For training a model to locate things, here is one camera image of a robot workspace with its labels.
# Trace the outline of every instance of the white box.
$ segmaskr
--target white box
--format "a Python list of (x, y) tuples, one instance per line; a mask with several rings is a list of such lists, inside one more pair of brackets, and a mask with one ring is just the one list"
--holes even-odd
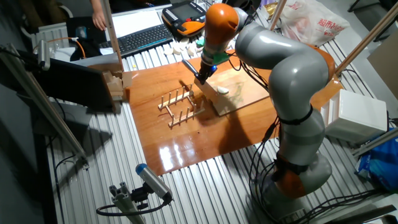
[(362, 143), (387, 131), (386, 103), (340, 90), (321, 108), (326, 135)]

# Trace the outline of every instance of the black keyboard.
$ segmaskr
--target black keyboard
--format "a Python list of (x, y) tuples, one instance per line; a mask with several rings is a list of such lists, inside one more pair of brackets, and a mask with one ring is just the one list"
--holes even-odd
[[(152, 49), (159, 45), (173, 41), (173, 35), (168, 28), (162, 24), (148, 29), (118, 38), (120, 54), (127, 57), (145, 50)], [(99, 44), (100, 48), (112, 47), (111, 42)]]

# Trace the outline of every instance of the metal slotted table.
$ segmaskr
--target metal slotted table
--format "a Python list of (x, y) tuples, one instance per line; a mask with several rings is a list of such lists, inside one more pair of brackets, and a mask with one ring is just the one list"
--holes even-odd
[[(266, 26), (267, 21), (263, 19), (260, 10), (259, 15), (260, 18), (257, 18), (256, 22)], [(32, 42), (43, 38), (50, 40), (63, 37), (65, 31), (65, 25), (43, 29), (33, 36)], [(164, 55), (164, 50), (172, 48), (173, 44), (176, 44), (176, 41), (124, 58), (125, 71), (158, 67), (200, 56), (200, 53), (195, 53), (191, 57), (187, 51), (181, 55)], [(336, 64), (345, 58), (345, 53), (334, 40), (326, 43), (321, 49), (328, 52)], [(341, 84), (346, 90), (374, 98), (372, 91), (358, 73), (343, 72)], [(82, 145), (86, 150), (90, 168), (83, 169), (75, 158), (59, 166), (57, 174), (61, 202), (58, 201), (55, 188), (54, 170), (53, 167), (50, 168), (58, 222), (62, 223), (62, 206), (65, 223), (129, 223), (125, 217), (103, 217), (95, 212), (98, 207), (112, 204), (108, 190), (110, 185), (118, 185), (125, 181), (130, 190), (142, 185), (135, 168), (146, 160), (129, 104), (121, 103), (120, 114), (93, 115)], [(54, 140), (52, 147), (55, 163), (72, 154), (71, 150), (62, 144), (61, 139)], [(161, 179), (173, 192), (174, 202), (171, 206), (144, 215), (146, 222), (270, 223), (265, 221), (265, 215), (252, 203), (249, 193), (248, 172), (254, 150), (254, 146), (247, 147), (162, 175)], [(275, 139), (267, 142), (266, 152), (262, 155), (264, 165), (275, 159), (277, 150)], [(52, 164), (51, 149), (48, 148), (47, 152), (49, 164)], [(319, 152), (328, 158), (333, 173), (325, 185), (305, 197), (310, 207), (316, 207), (334, 197), (373, 189), (370, 183), (363, 182), (354, 174), (356, 161), (346, 142), (325, 138)], [(316, 218), (312, 223), (325, 223), (381, 198), (383, 196), (370, 198), (358, 205), (336, 208)], [(160, 204), (161, 201), (156, 196), (150, 195), (150, 208)]]

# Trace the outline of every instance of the glossy wooden surface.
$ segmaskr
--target glossy wooden surface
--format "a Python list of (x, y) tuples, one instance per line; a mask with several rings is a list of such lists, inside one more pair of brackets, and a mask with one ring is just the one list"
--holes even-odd
[[(238, 64), (236, 57), (231, 60)], [(200, 58), (190, 62), (197, 70), (200, 68)], [(224, 63), (214, 75), (230, 68), (229, 63)], [(268, 80), (270, 70), (257, 71)], [(270, 98), (222, 117), (217, 116), (206, 101), (205, 112), (170, 129), (167, 125), (170, 115), (166, 110), (159, 111), (157, 105), (162, 96), (168, 97), (170, 91), (180, 88), (182, 83), (193, 83), (193, 79), (182, 62), (132, 72), (127, 96), (146, 162), (157, 175), (258, 143), (276, 118)], [(340, 89), (341, 84), (334, 78), (314, 95), (312, 105), (320, 109)], [(194, 101), (200, 105), (203, 94), (195, 85), (193, 91)], [(170, 109), (178, 114), (186, 110), (188, 104), (187, 101), (178, 102)]]

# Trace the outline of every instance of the robotic arm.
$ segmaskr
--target robotic arm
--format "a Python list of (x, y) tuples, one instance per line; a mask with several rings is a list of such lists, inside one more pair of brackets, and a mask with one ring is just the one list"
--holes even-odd
[(239, 33), (236, 55), (246, 64), (272, 70), (269, 94), (281, 122), (276, 171), (262, 189), (263, 200), (288, 202), (321, 187), (331, 166), (317, 154), (325, 137), (320, 112), (311, 97), (331, 80), (335, 64), (326, 52), (282, 37), (253, 22), (239, 8), (214, 4), (206, 13), (206, 36), (201, 69), (195, 76), (203, 85), (214, 73), (229, 41)]

